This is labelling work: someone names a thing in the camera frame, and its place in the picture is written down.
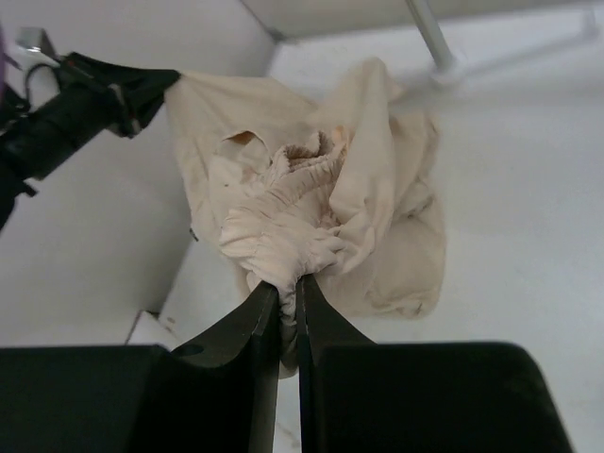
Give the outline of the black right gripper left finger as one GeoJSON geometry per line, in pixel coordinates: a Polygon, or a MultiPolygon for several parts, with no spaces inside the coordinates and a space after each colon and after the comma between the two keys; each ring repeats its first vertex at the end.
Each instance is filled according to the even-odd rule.
{"type": "Polygon", "coordinates": [[[280,332],[277,289],[262,282],[244,302],[180,345],[190,365],[184,433],[204,452],[271,452],[280,332]]]}

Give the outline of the beige trousers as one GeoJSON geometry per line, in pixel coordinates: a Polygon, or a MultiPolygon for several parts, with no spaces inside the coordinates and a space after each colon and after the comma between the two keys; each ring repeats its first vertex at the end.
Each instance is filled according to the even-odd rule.
{"type": "Polygon", "coordinates": [[[432,187],[439,133],[367,59],[315,101],[269,77],[188,72],[165,94],[193,234],[242,294],[273,285],[280,374],[297,370],[296,285],[312,275],[345,315],[414,319],[437,304],[445,221],[432,187]]]}

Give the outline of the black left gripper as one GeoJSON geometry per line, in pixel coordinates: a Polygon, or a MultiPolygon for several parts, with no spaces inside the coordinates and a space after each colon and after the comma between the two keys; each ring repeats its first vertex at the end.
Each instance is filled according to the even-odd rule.
{"type": "Polygon", "coordinates": [[[13,171],[21,179],[46,178],[104,130],[136,137],[180,79],[176,70],[126,67],[78,53],[62,58],[53,74],[59,92],[13,124],[13,171]]]}

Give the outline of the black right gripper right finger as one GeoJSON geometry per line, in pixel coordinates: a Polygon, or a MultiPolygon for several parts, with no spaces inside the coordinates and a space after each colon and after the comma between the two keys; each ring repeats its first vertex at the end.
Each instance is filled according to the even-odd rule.
{"type": "Polygon", "coordinates": [[[354,355],[374,344],[338,313],[313,276],[296,284],[301,444],[337,452],[373,424],[364,387],[371,373],[354,355]]]}

